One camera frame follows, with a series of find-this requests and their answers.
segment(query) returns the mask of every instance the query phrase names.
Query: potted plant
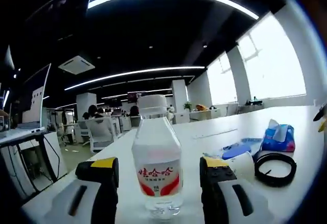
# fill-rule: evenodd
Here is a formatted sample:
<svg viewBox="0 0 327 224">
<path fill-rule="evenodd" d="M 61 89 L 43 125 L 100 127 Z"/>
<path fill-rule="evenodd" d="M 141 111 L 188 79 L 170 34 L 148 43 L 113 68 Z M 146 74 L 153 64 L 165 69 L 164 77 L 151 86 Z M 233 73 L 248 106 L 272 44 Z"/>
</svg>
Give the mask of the potted plant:
<svg viewBox="0 0 327 224">
<path fill-rule="evenodd" d="M 188 109 L 189 112 L 191 112 L 192 104 L 189 101 L 187 101 L 186 103 L 184 103 L 184 109 Z"/>
</svg>

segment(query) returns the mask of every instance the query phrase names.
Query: black ring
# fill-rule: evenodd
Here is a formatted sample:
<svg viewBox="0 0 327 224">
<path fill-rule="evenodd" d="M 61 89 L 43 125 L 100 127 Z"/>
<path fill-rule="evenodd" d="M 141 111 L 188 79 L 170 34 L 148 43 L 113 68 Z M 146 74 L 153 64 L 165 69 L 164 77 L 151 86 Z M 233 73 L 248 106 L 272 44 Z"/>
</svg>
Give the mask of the black ring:
<svg viewBox="0 0 327 224">
<path fill-rule="evenodd" d="M 272 177 L 272 176 L 268 176 L 267 173 L 264 174 L 261 171 L 259 171 L 260 166 L 269 160 L 280 160 L 290 164 L 291 172 L 285 177 Z M 289 184 L 293 180 L 296 172 L 296 163 L 291 157 L 284 154 L 278 154 L 278 153 L 265 154 L 259 157 L 255 162 L 254 172 L 256 178 L 259 181 L 265 183 L 266 185 L 271 187 L 282 187 Z"/>
</svg>

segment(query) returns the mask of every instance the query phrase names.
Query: blue object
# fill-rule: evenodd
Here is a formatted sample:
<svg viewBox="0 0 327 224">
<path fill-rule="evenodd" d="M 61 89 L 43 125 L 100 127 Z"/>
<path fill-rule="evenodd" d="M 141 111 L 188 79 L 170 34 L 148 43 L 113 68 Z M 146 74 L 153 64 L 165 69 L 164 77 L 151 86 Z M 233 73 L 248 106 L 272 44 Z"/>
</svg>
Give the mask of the blue object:
<svg viewBox="0 0 327 224">
<path fill-rule="evenodd" d="M 266 129 L 265 137 L 261 145 L 261 150 L 265 151 L 278 151 L 278 152 L 294 152 L 294 128 L 290 125 L 280 125 L 281 127 L 287 127 L 286 138 L 283 142 L 279 142 L 273 139 L 276 129 Z"/>
<path fill-rule="evenodd" d="M 248 145 L 239 145 L 239 146 L 234 146 L 230 150 L 224 152 L 222 159 L 231 159 L 234 158 L 238 155 L 241 155 L 245 152 L 251 152 L 251 148 Z"/>
</svg>

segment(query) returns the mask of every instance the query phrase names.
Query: white bottle cap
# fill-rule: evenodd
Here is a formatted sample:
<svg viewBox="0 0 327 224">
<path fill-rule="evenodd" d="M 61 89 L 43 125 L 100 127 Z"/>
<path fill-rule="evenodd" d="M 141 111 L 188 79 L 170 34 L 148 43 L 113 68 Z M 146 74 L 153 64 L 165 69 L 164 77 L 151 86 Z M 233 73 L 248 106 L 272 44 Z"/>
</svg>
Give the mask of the white bottle cap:
<svg viewBox="0 0 327 224">
<path fill-rule="evenodd" d="M 138 99 L 140 115 L 167 113 L 167 101 L 164 95 L 146 95 Z"/>
</svg>

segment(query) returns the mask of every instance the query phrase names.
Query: white cup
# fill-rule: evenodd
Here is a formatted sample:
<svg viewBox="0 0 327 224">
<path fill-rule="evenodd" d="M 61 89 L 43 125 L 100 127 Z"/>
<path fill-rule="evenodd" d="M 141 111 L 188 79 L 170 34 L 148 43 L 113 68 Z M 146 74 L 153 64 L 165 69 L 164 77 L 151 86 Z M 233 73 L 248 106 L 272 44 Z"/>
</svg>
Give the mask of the white cup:
<svg viewBox="0 0 327 224">
<path fill-rule="evenodd" d="M 244 178 L 249 182 L 254 180 L 254 162 L 251 153 L 245 152 L 234 158 L 225 160 L 238 179 Z"/>
</svg>

